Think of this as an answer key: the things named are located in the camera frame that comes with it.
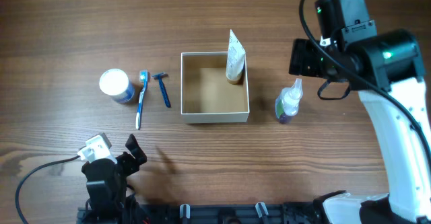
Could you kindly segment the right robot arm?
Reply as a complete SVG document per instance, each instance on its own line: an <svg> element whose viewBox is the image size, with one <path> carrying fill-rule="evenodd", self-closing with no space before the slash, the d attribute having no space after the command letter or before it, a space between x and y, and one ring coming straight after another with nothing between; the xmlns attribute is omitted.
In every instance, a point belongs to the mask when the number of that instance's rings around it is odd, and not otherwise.
<svg viewBox="0 0 431 224"><path fill-rule="evenodd" d="M289 72L348 84L372 121L389 191L345 190L314 200L321 223L429 223L430 123L425 66L418 41L404 29L378 34L365 0L316 0L321 38L309 29L294 41Z"/></svg>

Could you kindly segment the clear spray bottle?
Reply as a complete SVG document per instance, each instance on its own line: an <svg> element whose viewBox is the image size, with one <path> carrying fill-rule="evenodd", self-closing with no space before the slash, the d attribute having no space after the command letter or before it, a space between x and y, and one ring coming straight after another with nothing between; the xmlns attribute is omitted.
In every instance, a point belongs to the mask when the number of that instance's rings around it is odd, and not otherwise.
<svg viewBox="0 0 431 224"><path fill-rule="evenodd" d="M297 115L302 96L302 80L299 78L293 86L282 89L275 100L275 116L279 123L287 124Z"/></svg>

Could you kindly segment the white shampoo tube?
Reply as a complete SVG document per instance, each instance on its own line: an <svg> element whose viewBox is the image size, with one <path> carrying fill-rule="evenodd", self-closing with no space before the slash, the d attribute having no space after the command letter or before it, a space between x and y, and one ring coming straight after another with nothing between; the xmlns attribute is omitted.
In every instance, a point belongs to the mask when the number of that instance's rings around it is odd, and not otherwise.
<svg viewBox="0 0 431 224"><path fill-rule="evenodd" d="M245 49L235 33L230 30L226 63L226 79L229 83L237 84L240 81L244 69L245 57Z"/></svg>

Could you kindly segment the white cardboard box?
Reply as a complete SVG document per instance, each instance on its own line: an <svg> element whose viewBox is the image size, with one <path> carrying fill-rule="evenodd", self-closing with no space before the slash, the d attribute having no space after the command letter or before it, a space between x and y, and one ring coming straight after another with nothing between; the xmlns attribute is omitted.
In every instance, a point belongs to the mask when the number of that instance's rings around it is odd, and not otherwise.
<svg viewBox="0 0 431 224"><path fill-rule="evenodd" d="M240 81L226 77L227 52L183 52L180 114L187 124L246 122L250 114L247 65Z"/></svg>

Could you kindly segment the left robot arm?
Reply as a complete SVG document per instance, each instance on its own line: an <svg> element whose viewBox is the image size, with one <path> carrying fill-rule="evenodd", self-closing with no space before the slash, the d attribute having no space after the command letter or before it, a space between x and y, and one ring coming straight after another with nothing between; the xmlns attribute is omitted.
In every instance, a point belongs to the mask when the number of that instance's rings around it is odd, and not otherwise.
<svg viewBox="0 0 431 224"><path fill-rule="evenodd" d="M127 177L138 172L147 156L134 135L125 144L127 152L115 157L110 141L100 133L86 141L78 151L85 162L81 172L86 176L90 198L77 215L78 223L150 223L150 215L139 206Z"/></svg>

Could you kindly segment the cotton bud tub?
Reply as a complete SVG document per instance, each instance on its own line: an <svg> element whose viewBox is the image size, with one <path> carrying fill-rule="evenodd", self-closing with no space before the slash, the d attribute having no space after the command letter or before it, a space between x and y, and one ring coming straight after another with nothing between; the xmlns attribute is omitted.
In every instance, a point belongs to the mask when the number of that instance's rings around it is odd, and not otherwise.
<svg viewBox="0 0 431 224"><path fill-rule="evenodd" d="M135 88L127 74L121 69L105 71L99 80L100 90L117 103L126 103L132 100Z"/></svg>

